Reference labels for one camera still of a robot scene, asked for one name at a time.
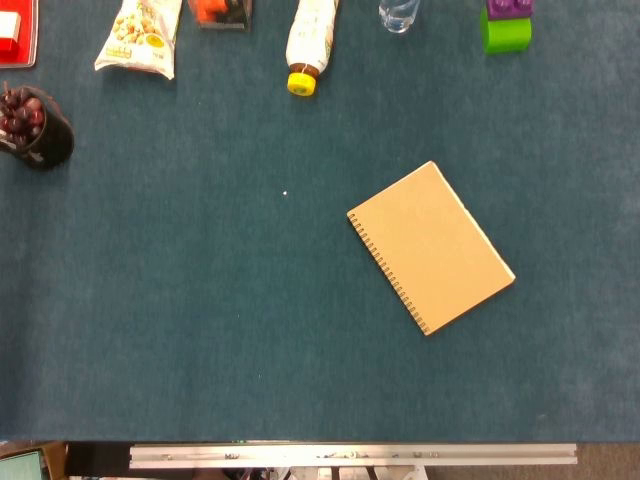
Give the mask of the blue felt table cloth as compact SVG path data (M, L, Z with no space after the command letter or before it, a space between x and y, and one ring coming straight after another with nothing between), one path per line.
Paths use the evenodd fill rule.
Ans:
M296 6L184 10L167 80L94 69L119 0L41 0L0 86L75 148L0 154L0 439L640 441L640 0L537 0L512 55L482 0L340 0L308 98ZM426 336L347 214L429 161L516 279Z

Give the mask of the small white red box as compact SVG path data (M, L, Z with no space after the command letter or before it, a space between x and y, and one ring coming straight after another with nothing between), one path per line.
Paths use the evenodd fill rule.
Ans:
M0 11L0 53L17 49L21 16L16 11Z

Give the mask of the white peanut snack bag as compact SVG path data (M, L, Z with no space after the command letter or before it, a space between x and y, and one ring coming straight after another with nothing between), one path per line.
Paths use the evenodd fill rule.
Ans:
M122 0L94 69L121 67L174 79L182 0Z

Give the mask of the brown kraft spiral notebook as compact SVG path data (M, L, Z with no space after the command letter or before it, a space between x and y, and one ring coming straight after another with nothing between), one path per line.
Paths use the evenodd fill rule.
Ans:
M424 335L516 279L433 161L347 218Z

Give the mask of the red plastic tray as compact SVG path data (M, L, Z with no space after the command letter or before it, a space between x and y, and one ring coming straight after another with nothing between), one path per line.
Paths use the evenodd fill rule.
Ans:
M33 67L37 57L39 0L0 0L0 11L16 11L21 16L17 49L0 53L0 70Z

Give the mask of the purple toy building block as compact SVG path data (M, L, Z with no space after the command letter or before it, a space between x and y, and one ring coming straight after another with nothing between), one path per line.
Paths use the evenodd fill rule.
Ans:
M488 19L491 21L530 18L535 0L486 0Z

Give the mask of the dark red grape bunch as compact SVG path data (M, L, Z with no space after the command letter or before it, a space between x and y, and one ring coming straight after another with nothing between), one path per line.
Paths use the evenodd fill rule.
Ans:
M24 149L35 142L45 126L43 101L27 87L0 90L0 141L14 149Z

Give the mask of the green toy building block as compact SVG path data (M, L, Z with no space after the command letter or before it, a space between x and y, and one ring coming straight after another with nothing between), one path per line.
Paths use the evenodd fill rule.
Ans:
M483 8L480 16L483 49L487 55L526 50L533 37L530 17L491 20Z

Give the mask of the white bottle with yellow cap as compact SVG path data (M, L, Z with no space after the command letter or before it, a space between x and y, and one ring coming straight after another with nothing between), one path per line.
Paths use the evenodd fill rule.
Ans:
M314 94L329 64L340 0L299 0L286 45L287 89L302 97Z

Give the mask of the clear plastic water bottle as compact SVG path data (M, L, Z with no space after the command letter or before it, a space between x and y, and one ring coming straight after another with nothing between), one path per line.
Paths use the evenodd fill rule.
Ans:
M380 0L381 23L387 31L402 34L413 24L420 5L421 0Z

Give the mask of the black mesh cup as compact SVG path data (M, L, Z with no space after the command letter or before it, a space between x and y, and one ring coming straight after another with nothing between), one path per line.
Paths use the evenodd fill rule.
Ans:
M10 154L34 170L53 169L70 159L74 150L74 134L70 122L52 97L31 87L44 103L46 120L41 136L24 149L14 149L0 141L0 152Z

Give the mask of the aluminium profile rail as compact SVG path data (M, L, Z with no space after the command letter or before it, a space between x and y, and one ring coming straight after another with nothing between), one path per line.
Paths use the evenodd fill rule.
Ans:
M129 450L132 469L366 466L575 465L571 443L358 444L235 442L138 444Z

